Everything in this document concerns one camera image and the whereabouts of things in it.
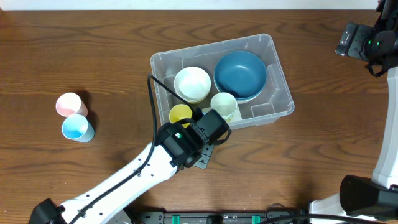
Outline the light grey small bowl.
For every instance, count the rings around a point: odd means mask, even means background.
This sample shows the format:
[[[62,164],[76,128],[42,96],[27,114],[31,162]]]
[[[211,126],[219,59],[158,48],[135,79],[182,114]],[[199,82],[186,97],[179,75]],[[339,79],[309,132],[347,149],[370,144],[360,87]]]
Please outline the light grey small bowl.
[[[193,89],[188,91],[179,90],[177,93],[188,103],[199,103],[203,101],[210,92]]]

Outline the cream white cup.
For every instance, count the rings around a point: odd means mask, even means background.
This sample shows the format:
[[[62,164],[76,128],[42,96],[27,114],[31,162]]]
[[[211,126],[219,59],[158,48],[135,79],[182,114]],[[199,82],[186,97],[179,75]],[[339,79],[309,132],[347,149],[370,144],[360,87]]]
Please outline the cream white cup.
[[[217,93],[210,102],[212,109],[216,110],[224,119],[230,119],[234,116],[238,103],[235,97],[229,93]]]

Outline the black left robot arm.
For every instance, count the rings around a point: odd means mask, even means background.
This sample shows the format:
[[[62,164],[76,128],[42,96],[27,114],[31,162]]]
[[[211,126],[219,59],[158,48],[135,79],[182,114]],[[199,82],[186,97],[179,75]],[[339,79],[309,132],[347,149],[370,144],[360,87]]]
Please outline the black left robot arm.
[[[203,148],[222,144],[220,137],[230,134],[228,123],[214,109],[198,119],[165,123],[128,165],[60,205],[49,198],[40,202],[28,223],[107,223],[150,188],[194,165],[201,159]]]

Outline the yellow cup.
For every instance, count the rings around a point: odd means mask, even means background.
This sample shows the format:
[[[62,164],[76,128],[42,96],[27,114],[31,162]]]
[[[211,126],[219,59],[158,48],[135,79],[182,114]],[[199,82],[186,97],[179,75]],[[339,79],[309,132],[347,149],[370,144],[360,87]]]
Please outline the yellow cup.
[[[234,114],[232,117],[230,117],[230,118],[228,118],[228,119],[225,119],[225,121],[227,122],[227,123],[230,123],[230,122],[233,122],[233,121],[235,121],[235,120],[237,120],[238,119],[238,114]]]
[[[181,119],[191,118],[192,117],[192,110],[188,105],[185,104],[178,104],[175,105],[169,112],[169,121],[171,123],[176,123]]]

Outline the white small bowl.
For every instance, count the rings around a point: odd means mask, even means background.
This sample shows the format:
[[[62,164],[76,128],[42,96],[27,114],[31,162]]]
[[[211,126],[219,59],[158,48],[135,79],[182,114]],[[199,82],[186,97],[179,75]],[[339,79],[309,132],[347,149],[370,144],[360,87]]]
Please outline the white small bowl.
[[[187,67],[177,73],[174,79],[175,92],[188,90],[210,91],[211,78],[199,67]]]

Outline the light blue cup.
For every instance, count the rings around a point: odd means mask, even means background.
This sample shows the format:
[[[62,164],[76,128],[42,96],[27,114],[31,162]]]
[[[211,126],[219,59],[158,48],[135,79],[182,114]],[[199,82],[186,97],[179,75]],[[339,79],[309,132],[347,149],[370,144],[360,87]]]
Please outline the light blue cup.
[[[89,142],[94,138],[95,130],[84,116],[75,114],[64,120],[62,134],[73,141]]]

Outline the yellow small bowl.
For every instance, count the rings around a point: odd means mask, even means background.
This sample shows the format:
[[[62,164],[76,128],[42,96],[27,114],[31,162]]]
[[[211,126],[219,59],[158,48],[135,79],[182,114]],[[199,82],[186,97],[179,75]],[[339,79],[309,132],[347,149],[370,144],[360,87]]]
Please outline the yellow small bowl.
[[[187,103],[190,104],[197,104],[202,102],[206,97],[200,98],[200,99],[184,99]]]

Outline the beige large bowl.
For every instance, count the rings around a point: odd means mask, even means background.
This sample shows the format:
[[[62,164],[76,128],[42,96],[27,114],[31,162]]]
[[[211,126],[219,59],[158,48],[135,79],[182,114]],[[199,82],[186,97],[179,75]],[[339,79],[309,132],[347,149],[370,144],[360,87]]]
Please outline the beige large bowl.
[[[240,99],[240,98],[236,98],[237,104],[244,104],[244,103],[248,103],[250,101],[252,101],[253,99],[255,99],[256,97],[252,97],[252,98],[247,98],[247,99]]]

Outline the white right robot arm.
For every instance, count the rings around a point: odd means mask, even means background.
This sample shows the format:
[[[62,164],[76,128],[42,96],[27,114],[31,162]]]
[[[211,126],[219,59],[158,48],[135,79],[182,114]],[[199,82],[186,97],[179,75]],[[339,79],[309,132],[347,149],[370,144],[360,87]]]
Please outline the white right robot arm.
[[[365,61],[376,78],[387,76],[388,109],[382,149],[370,178],[347,175],[340,191],[312,201],[309,223],[373,223],[397,219],[397,1],[382,0],[370,27],[349,23],[336,53]]]

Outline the green cup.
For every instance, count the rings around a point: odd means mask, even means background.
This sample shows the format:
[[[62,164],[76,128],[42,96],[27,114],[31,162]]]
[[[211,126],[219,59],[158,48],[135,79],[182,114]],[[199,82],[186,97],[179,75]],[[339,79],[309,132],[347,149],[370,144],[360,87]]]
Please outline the green cup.
[[[237,119],[241,119],[241,113],[239,108],[236,108],[236,111],[234,112],[234,114],[232,114],[231,116],[225,116],[224,119],[226,121],[230,121],[230,120],[237,120]]]

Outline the clear plastic storage bin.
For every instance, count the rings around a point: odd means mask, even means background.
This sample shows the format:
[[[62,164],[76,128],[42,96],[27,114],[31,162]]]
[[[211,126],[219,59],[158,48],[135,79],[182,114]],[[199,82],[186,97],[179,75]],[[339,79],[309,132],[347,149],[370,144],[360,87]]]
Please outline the clear plastic storage bin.
[[[174,79],[186,67],[200,67],[213,78],[217,62],[224,55],[245,51],[258,56],[267,68],[263,92],[252,101],[238,104],[242,120],[228,123],[231,129],[273,123],[295,108],[274,41],[268,34],[213,42],[177,50],[157,52],[150,59],[152,74],[174,90]]]

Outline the pink cup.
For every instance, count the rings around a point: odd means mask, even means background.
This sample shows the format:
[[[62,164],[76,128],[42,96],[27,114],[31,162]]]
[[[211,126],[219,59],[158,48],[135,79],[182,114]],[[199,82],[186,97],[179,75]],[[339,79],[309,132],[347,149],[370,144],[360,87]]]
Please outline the pink cup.
[[[81,98],[76,93],[64,93],[61,95],[56,104],[55,109],[57,113],[64,117],[69,117],[75,114],[87,117],[88,109]]]

